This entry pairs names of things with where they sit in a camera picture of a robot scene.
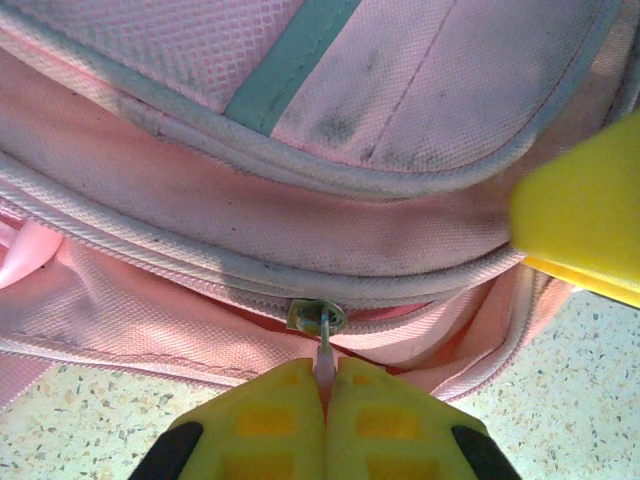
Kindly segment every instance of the zipper track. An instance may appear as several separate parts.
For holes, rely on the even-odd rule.
[[[269,297],[267,295],[258,294],[258,293],[249,293],[244,290],[229,287],[226,285],[220,285],[215,282],[211,282],[208,280],[203,280],[199,278],[192,277],[190,275],[186,275],[184,273],[174,272],[168,270],[166,268],[158,267],[136,258],[129,257],[120,252],[116,252],[102,245],[98,245],[91,240],[88,240],[82,236],[79,236],[75,233],[69,232],[68,230],[60,227],[59,225],[53,224],[47,220],[44,220],[37,215],[29,212],[28,210],[19,207],[5,199],[0,198],[0,208],[3,211],[7,210],[15,215],[18,215],[22,218],[32,219],[39,224],[55,231],[63,234],[65,237],[70,238],[74,242],[91,248],[92,250],[96,250],[100,253],[104,253],[105,255],[109,255],[110,257],[116,258],[122,262],[125,262],[129,265],[133,265],[137,268],[145,270],[149,273],[157,275],[159,277],[170,280],[174,283],[177,283],[185,288],[190,290],[194,290],[201,295],[207,296],[209,298],[213,298],[215,300],[219,300],[221,302],[227,303],[229,305],[246,309],[252,313],[256,313],[259,315],[263,315],[282,323],[286,323],[287,314],[289,311],[289,307],[292,299],[287,298],[279,298],[279,297]],[[447,295],[446,299],[451,298],[453,295]],[[417,310],[407,313],[405,315],[401,315],[394,319],[390,320],[381,320],[376,321],[371,324],[369,323],[360,323],[360,322],[352,322],[345,327],[340,333],[342,335],[366,335],[372,333],[380,333],[387,330],[392,330],[395,328],[403,327],[409,323],[412,323],[418,320],[421,316],[423,316],[427,311],[438,308],[445,299],[437,299],[435,301],[429,302],[428,305],[418,308]]]

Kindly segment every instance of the yellow plastic object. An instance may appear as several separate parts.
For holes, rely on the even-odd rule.
[[[640,307],[640,112],[526,177],[510,217],[526,264]]]
[[[327,419],[327,478],[476,480],[451,434],[457,425],[488,435],[479,420],[403,380],[340,358]]]
[[[286,363],[178,418],[169,429],[204,426],[179,479],[323,479],[324,414],[312,363]]]
[[[520,480],[479,420],[341,358],[327,424],[311,359],[178,418],[130,479]]]

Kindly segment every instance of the pink fabric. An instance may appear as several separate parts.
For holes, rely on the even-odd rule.
[[[295,268],[366,276],[455,267],[508,240],[511,178],[492,182],[491,195],[479,186],[388,203],[314,193],[158,141],[2,51],[0,65],[0,145],[98,204],[190,239]]]
[[[52,366],[46,360],[0,354],[0,412]]]
[[[222,112],[302,0],[13,0],[54,30]]]
[[[564,106],[554,92],[577,89],[573,69],[618,3],[362,2],[272,136],[361,169],[433,173],[498,154],[540,121],[512,163]]]
[[[426,307],[407,327],[336,336],[338,356],[350,352],[410,369],[408,380],[432,389],[501,344],[523,268]],[[318,345],[285,333],[277,320],[225,308],[68,240],[47,268],[0,290],[0,318],[0,344],[20,353],[230,386],[288,360],[313,357]]]
[[[216,111],[299,4],[229,2],[216,9],[198,1],[116,2],[108,8],[87,0],[13,3]],[[251,288],[234,291],[224,281],[216,285],[196,275],[204,270],[223,280],[233,278],[236,267],[225,252],[252,265],[256,273],[245,280],[260,288],[281,288],[270,276],[278,269],[309,274],[307,283],[274,298],[278,305],[293,294],[322,297],[318,292],[343,276],[352,283],[366,280],[382,292],[365,292],[373,298],[364,303],[393,305],[398,298],[389,302],[389,292],[404,277],[455,269],[464,288],[451,288],[423,305],[401,297],[414,305],[354,313],[352,326],[364,333],[338,335],[333,341],[338,356],[358,355],[389,366],[441,398],[477,387],[504,368],[566,298],[565,284],[547,282],[525,267],[477,285],[507,269],[509,261],[515,263],[515,256],[475,269],[469,265],[507,242],[507,198],[513,185],[600,127],[620,83],[632,36],[626,23],[631,21],[621,14],[580,89],[582,71],[572,77],[571,69],[590,59],[594,52],[589,48],[599,48],[614,3],[572,0],[540,8],[536,2],[506,0],[438,0],[428,7],[414,1],[401,6],[361,2],[285,112],[276,138],[363,170],[418,173],[472,165],[531,123],[537,126],[509,161],[538,141],[499,175],[464,190],[386,202],[270,182],[162,142],[165,130],[191,132],[190,127],[172,112],[154,110],[115,90],[100,72],[67,63],[68,58],[48,57],[42,44],[34,45],[20,32],[0,32],[22,58],[39,67],[55,64],[58,77],[68,76],[84,92],[108,97],[105,103],[111,102],[113,111],[135,105],[138,124],[159,137],[0,51],[0,162],[6,167],[0,170],[0,187],[7,200],[33,200],[35,215],[57,208],[54,223],[60,228],[80,231],[88,225],[83,239],[94,244],[96,231],[110,235],[111,245],[125,252],[118,255],[129,262],[169,279],[174,274],[174,280],[209,297],[218,298],[216,287],[236,294],[236,306],[229,307],[117,260],[107,247],[102,248],[111,256],[63,240],[32,220],[7,217],[0,224],[0,349],[233,386],[280,363],[313,356],[317,340],[290,334],[281,321],[256,314],[251,300],[259,305],[266,294],[256,300]],[[420,15],[414,15],[418,7]],[[633,8],[631,19],[637,18]],[[256,21],[255,28],[232,18],[236,14]],[[484,21],[471,24],[472,17]],[[206,23],[210,18],[213,25]],[[131,28],[132,22],[140,28]],[[263,23],[271,26],[259,32]],[[497,42],[496,23],[504,23],[508,37],[519,41]],[[388,38],[379,35],[381,24],[388,26]],[[536,25],[548,31],[531,28]],[[237,41],[245,28],[258,46]],[[353,42],[354,35],[360,43]],[[482,41],[474,42],[473,35]],[[551,40],[532,41],[540,35]],[[331,66],[336,58],[342,63]],[[222,71],[210,70],[209,59]],[[350,75],[356,67],[357,75]],[[363,74],[367,69],[368,76]],[[489,93],[479,94],[479,88]],[[562,89],[575,93],[566,108],[566,99],[554,96]],[[536,116],[545,108],[550,110],[542,121]],[[360,123],[354,115],[360,115]],[[353,128],[345,126],[343,117]],[[338,145],[336,138],[344,132],[336,136],[336,129],[349,130],[351,138]],[[332,134],[323,139],[327,131]],[[76,198],[85,203],[78,207]],[[94,215],[100,209],[111,214],[109,221]],[[178,260],[196,273],[185,280],[184,274],[127,256],[131,245],[146,249],[148,258],[160,257],[158,264],[170,254],[182,255]],[[196,260],[191,260],[197,249],[200,256],[193,254]],[[432,282],[422,282],[420,293],[432,293]],[[447,291],[438,288],[433,292]]]

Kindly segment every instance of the speckled floor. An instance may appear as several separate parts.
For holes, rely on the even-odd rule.
[[[523,479],[640,478],[640,318],[575,294],[494,385],[456,406]],[[216,391],[73,366],[0,414],[0,478],[124,479],[180,413]]]

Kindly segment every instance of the zipper tab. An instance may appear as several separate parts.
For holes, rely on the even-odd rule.
[[[296,299],[291,302],[287,328],[322,337],[323,323],[326,325],[325,336],[335,335],[347,326],[347,315],[336,304],[326,300]]]

